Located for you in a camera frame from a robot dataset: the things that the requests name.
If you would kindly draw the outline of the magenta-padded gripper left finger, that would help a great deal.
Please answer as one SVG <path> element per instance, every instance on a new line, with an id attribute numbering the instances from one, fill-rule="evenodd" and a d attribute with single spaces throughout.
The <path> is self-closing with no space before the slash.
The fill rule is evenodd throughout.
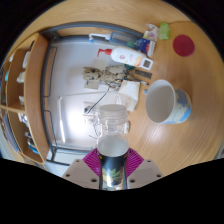
<path id="1" fill-rule="evenodd" d="M 62 178 L 83 188 L 99 189 L 101 163 L 98 151 L 94 149 L 83 159 L 75 159 Z"/>

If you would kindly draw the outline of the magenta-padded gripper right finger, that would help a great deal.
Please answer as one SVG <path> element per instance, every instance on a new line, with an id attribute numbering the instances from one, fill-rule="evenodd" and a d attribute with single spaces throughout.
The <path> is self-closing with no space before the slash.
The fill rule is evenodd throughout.
<path id="1" fill-rule="evenodd" d="M 159 180 L 163 174 L 151 159 L 143 159 L 135 150 L 129 149 L 125 177 L 127 188 L 135 189 Z"/>

